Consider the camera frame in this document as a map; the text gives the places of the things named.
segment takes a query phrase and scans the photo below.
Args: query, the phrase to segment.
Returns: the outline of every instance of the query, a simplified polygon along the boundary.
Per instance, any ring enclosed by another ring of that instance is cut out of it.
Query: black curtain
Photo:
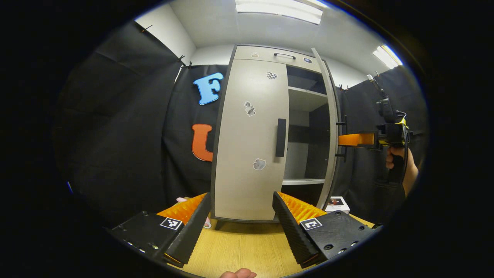
[[[413,76],[402,66],[374,78],[389,95],[393,109],[407,113],[407,125],[413,131],[409,147],[418,166],[425,155],[428,130],[427,105],[421,90]],[[376,105],[381,94],[370,81],[363,81],[348,90],[336,90],[341,114],[347,115],[347,126],[342,128],[343,132],[372,131],[376,130],[377,124],[384,123]],[[340,162],[331,195],[343,196],[351,213],[360,218],[374,223],[388,222],[405,200],[405,192],[401,186],[397,189],[383,188],[374,183],[387,179],[386,148],[384,151],[347,148],[346,151],[346,162]]]
[[[74,194],[113,227],[167,207],[161,137],[181,63],[135,22],[116,30],[70,74],[53,142]]]
[[[226,77],[228,65],[199,65],[183,67],[173,88],[163,128],[163,173],[167,205],[176,203],[177,197],[194,197],[209,192],[211,188],[211,167],[209,161],[199,160],[192,153],[194,124],[212,126],[207,135],[206,149],[213,152],[216,133],[216,119],[224,87],[224,80],[218,80],[219,99],[199,105],[201,95],[196,79],[221,73]]]

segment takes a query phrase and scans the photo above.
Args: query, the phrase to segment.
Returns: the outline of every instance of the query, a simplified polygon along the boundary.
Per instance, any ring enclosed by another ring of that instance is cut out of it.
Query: wooden table
[[[353,217],[369,227],[373,226]],[[219,278],[225,271],[248,268],[257,273],[257,278],[278,278],[315,266],[303,269],[297,264],[279,223],[226,222],[219,231],[215,231],[216,223],[217,220],[211,219],[211,228],[203,228],[183,271]]]

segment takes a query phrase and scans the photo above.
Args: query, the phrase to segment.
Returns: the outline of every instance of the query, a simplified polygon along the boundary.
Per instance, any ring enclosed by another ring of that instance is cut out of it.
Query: drawer
[[[310,59],[312,63],[304,61],[304,58]],[[234,59],[276,62],[321,73],[319,64],[314,57],[277,48],[262,46],[238,46]]]

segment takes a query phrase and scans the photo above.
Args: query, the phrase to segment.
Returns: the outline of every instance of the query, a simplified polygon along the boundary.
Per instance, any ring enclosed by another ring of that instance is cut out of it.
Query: blue letter f
[[[206,77],[199,78],[194,81],[194,84],[199,87],[199,93],[201,94],[201,100],[199,100],[200,105],[204,105],[217,100],[219,97],[217,94],[213,94],[212,89],[219,92],[220,85],[218,80],[223,79],[223,75],[219,72],[208,75]]]

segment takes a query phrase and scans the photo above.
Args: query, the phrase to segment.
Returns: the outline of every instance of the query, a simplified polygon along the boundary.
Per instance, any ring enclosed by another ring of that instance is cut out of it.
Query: small box
[[[350,213],[350,207],[348,207],[345,200],[341,196],[334,196],[329,198],[329,202],[325,209],[326,212],[333,212],[336,210],[341,210],[346,214]]]

